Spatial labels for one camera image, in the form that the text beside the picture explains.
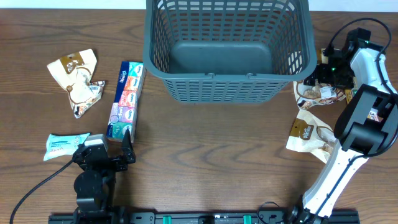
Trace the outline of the colourful Kleenex tissue multipack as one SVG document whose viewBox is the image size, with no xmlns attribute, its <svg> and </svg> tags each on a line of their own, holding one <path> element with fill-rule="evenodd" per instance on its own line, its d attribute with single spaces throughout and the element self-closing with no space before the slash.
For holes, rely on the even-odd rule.
<svg viewBox="0 0 398 224">
<path fill-rule="evenodd" d="M 125 133 L 130 133 L 131 141 L 137 121 L 137 107 L 141 95 L 146 68 L 142 62 L 121 62 L 116 93 L 106 131 L 110 141 L 121 142 Z"/>
</svg>

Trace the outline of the beige snack bag with barcode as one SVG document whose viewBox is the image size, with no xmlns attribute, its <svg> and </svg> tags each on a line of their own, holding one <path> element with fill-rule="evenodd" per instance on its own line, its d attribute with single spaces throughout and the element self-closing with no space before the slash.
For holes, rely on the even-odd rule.
<svg viewBox="0 0 398 224">
<path fill-rule="evenodd" d="M 343 90 L 330 84 L 318 83 L 317 80 L 314 85 L 305 85 L 303 80 L 294 81 L 293 84 L 297 106 L 303 110 L 313 106 L 330 105 L 346 98 Z"/>
</svg>

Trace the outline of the beige brown Pan snack bag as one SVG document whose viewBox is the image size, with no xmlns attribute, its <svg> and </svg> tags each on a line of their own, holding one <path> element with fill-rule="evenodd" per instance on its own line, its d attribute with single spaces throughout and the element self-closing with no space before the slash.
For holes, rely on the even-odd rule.
<svg viewBox="0 0 398 224">
<path fill-rule="evenodd" d="M 311 112 L 299 110 L 285 147 L 291 151 L 309 152 L 327 163 L 335 141 L 336 138 L 329 125 Z"/>
</svg>

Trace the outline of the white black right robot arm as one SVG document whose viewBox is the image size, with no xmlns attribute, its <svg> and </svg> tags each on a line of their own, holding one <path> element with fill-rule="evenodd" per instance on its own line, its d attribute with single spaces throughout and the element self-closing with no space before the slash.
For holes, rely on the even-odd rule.
<svg viewBox="0 0 398 224">
<path fill-rule="evenodd" d="M 317 80 L 357 92 L 338 118 L 335 148 L 315 183 L 301 196 L 290 223 L 328 223 L 335 202 L 369 158 L 386 152 L 397 139 L 397 92 L 384 61 L 386 47 L 370 41 L 369 30 L 348 32 L 341 50 L 329 44 L 328 62 L 318 65 Z"/>
</svg>

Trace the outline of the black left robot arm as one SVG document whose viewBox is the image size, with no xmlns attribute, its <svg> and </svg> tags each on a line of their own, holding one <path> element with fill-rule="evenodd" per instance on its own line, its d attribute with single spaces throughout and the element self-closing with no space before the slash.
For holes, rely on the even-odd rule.
<svg viewBox="0 0 398 224">
<path fill-rule="evenodd" d="M 102 212 L 112 207 L 116 173 L 128 170 L 128 165 L 136 161 L 130 131 L 125 132 L 121 150 L 121 155 L 109 157 L 105 135 L 95 134 L 73 153 L 74 163 L 83 170 L 73 186 L 82 212 Z"/>
</svg>

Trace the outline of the light blue wipes packet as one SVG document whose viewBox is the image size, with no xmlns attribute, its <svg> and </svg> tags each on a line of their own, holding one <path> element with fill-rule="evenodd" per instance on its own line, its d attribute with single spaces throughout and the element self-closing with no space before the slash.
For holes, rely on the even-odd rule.
<svg viewBox="0 0 398 224">
<path fill-rule="evenodd" d="M 80 144 L 83 144 L 90 133 L 57 136 L 50 134 L 46 142 L 46 153 L 43 161 L 48 161 L 60 156 L 72 155 Z"/>
</svg>

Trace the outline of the crumpled beige snack bag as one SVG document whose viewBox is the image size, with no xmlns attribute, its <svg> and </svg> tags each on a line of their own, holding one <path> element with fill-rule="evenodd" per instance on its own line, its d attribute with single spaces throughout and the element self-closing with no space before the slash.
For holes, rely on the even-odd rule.
<svg viewBox="0 0 398 224">
<path fill-rule="evenodd" d="M 91 80 L 96 64 L 93 49 L 86 49 L 60 57 L 47 65 L 54 80 L 68 93 L 76 119 L 82 117 L 102 97 L 105 82 Z"/>
</svg>

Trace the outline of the grey plastic basket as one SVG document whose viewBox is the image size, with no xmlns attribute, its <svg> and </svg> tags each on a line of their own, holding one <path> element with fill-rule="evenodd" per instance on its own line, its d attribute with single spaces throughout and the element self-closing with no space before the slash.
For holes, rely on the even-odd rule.
<svg viewBox="0 0 398 224">
<path fill-rule="evenodd" d="M 147 0 L 143 53 L 181 103 L 264 103 L 317 65 L 307 0 Z"/>
</svg>

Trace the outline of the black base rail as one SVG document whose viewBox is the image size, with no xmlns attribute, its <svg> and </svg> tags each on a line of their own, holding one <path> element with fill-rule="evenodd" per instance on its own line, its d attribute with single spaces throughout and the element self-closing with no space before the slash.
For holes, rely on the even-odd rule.
<svg viewBox="0 0 398 224">
<path fill-rule="evenodd" d="M 125 224 L 260 224 L 283 223 L 286 217 L 282 209 L 239 213 L 154 213 L 134 212 L 123 218 L 114 215 L 86 218 L 80 214 L 53 214 L 49 224 L 59 223 L 125 223 Z"/>
</svg>

